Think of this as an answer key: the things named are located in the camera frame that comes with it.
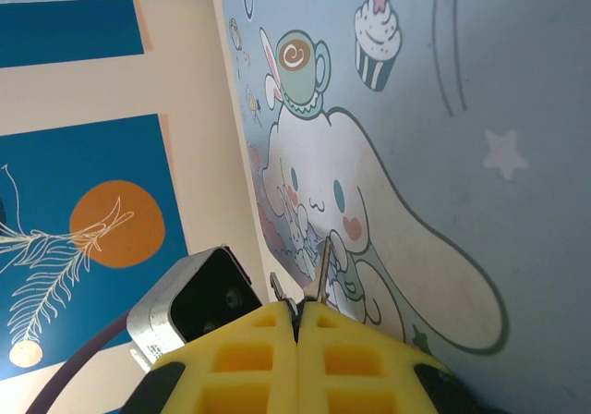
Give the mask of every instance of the cartoon eye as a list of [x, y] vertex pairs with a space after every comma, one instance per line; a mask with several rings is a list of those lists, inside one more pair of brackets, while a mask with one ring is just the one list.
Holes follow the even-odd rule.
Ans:
[[295, 192], [297, 192], [297, 175], [296, 170], [292, 167], [292, 184], [294, 185]]
[[334, 200], [341, 213], [344, 213], [344, 192], [339, 180], [334, 180], [332, 183], [332, 190], [334, 191]]

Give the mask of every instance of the yellow foam pad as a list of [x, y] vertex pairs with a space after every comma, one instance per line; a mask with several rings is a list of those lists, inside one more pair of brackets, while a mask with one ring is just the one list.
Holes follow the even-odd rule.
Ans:
[[438, 414], [414, 367], [449, 371], [418, 349], [318, 302], [298, 343], [287, 304], [263, 306], [166, 354], [186, 368], [162, 414]]
[[419, 363], [447, 371], [418, 349], [321, 303], [306, 303], [297, 343], [297, 412], [438, 414], [415, 375]]
[[185, 371], [162, 414], [296, 414], [290, 312], [271, 303], [161, 357]]

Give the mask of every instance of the latte art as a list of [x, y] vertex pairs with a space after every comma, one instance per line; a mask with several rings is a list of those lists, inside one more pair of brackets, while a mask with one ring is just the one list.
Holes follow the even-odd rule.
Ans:
[[310, 60], [310, 47], [303, 40], [292, 40], [280, 51], [280, 63], [287, 70], [298, 70]]

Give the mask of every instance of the camera lens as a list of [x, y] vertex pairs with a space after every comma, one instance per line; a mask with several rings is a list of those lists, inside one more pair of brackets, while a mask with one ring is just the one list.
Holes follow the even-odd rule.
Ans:
[[231, 310], [235, 310], [242, 306], [242, 296], [240, 295], [240, 291], [235, 287], [228, 289], [225, 293], [225, 303]]
[[203, 325], [203, 334], [208, 334], [219, 327], [220, 325], [217, 322], [205, 322]]

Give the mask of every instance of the teacup illustration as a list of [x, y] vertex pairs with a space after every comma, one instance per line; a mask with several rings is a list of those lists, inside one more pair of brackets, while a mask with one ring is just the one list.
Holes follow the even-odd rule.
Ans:
[[326, 44], [313, 43], [305, 32], [292, 30], [279, 41], [274, 57], [285, 106], [297, 116], [316, 116], [331, 78], [331, 56]]

